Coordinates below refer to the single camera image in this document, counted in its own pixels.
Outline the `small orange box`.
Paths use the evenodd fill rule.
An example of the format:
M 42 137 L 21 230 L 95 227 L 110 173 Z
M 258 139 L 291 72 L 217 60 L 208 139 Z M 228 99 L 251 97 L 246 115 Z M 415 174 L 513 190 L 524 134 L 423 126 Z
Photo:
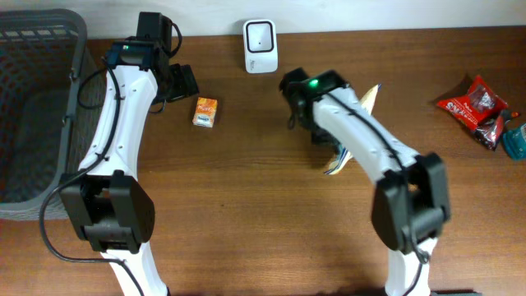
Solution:
M 217 109 L 218 100 L 199 97 L 192 123 L 196 126 L 212 128 L 215 124 Z

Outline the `cream chips bag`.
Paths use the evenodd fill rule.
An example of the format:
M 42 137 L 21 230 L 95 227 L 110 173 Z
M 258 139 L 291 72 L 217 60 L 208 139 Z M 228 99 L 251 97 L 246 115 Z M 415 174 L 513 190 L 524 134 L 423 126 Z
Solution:
M 381 89 L 381 84 L 373 86 L 361 99 L 360 105 L 369 113 L 372 113 L 376 97 Z M 339 173 L 344 166 L 353 158 L 350 151 L 341 144 L 336 146 L 335 159 L 329 164 L 328 169 L 324 172 L 326 175 L 335 175 Z

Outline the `red snack bag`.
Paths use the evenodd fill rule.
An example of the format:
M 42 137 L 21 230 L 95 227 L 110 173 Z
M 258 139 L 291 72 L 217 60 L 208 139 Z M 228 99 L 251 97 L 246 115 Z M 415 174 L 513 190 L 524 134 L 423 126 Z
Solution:
M 465 95 L 439 100 L 436 106 L 451 113 L 471 132 L 486 119 L 509 107 L 481 76 L 474 78 Z

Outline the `black orange snack packet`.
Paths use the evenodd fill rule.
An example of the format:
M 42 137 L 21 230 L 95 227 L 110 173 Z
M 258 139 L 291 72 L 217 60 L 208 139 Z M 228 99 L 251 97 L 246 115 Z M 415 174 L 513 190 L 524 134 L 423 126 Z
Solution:
M 474 130 L 473 135 L 488 150 L 495 150 L 505 130 L 506 124 L 519 116 L 519 112 L 503 109 L 498 114 L 489 117 L 488 120 L 481 123 Z

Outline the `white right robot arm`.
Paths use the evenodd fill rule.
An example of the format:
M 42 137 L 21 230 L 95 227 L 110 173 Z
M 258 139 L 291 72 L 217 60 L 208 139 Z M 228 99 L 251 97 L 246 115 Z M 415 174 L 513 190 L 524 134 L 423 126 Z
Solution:
M 387 295 L 429 295 L 431 255 L 451 218 L 445 164 L 421 155 L 383 127 L 334 70 L 286 73 L 279 90 L 299 124 L 318 140 L 339 144 L 375 187 L 371 222 L 388 249 Z

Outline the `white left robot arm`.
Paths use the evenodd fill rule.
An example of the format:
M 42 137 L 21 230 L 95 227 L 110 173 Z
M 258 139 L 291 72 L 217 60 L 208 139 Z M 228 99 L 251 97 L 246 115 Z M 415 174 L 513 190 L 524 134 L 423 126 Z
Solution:
M 112 267 L 125 295 L 170 293 L 151 251 L 155 205 L 138 183 L 137 166 L 150 107 L 199 92 L 191 67 L 169 61 L 180 49 L 172 44 L 179 32 L 163 14 L 141 12 L 136 34 L 112 44 L 90 148 L 57 190 L 77 237 Z

